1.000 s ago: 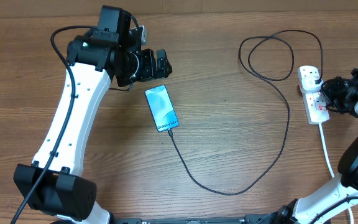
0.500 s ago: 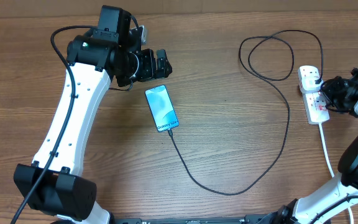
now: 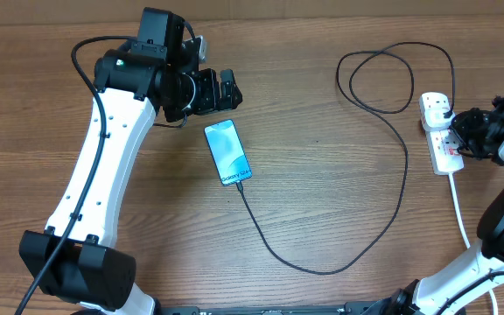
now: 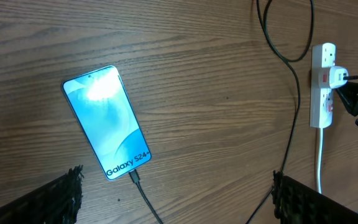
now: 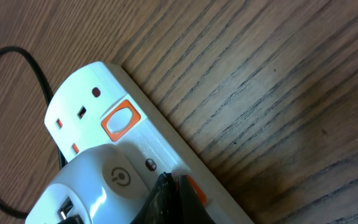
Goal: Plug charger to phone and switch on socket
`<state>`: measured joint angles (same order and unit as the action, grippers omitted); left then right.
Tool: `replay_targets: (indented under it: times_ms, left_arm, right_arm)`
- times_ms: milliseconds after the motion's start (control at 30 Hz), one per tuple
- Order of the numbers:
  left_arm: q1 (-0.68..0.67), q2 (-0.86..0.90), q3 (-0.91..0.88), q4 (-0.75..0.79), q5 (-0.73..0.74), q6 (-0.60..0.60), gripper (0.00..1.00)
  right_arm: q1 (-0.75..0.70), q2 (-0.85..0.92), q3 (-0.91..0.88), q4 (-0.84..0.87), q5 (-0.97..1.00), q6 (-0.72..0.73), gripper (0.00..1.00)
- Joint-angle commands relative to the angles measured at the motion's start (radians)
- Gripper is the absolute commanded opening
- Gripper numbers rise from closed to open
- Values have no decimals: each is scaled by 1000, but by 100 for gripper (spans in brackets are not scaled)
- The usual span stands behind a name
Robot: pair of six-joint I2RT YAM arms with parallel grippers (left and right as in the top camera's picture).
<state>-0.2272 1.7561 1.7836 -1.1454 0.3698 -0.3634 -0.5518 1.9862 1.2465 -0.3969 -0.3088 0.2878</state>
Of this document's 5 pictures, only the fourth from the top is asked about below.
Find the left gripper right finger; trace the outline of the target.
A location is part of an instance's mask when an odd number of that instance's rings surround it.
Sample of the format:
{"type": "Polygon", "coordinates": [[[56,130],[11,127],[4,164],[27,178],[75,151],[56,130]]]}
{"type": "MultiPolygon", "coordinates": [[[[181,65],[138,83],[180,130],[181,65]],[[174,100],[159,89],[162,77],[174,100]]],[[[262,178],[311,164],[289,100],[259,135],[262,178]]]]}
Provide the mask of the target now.
{"type": "Polygon", "coordinates": [[[273,173],[275,218],[281,224],[358,224],[358,213],[281,172],[273,173]]]}

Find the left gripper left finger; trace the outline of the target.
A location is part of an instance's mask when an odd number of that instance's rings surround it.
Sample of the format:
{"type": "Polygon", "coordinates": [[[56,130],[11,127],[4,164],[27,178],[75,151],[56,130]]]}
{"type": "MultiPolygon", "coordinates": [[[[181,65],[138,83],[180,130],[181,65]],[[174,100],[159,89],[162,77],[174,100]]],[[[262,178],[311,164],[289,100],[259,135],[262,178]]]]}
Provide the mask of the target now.
{"type": "Polygon", "coordinates": [[[0,224],[74,224],[82,201],[82,165],[0,207],[0,224]]]}

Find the Samsung Galaxy smartphone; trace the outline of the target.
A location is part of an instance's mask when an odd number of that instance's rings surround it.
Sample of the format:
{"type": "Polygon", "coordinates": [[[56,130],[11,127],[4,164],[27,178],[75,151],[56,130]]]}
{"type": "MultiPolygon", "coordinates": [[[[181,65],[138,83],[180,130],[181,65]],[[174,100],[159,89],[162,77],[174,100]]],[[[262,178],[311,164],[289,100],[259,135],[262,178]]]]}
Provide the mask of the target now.
{"type": "Polygon", "coordinates": [[[151,160],[116,67],[110,65],[66,80],[62,90],[108,180],[151,160]]]}

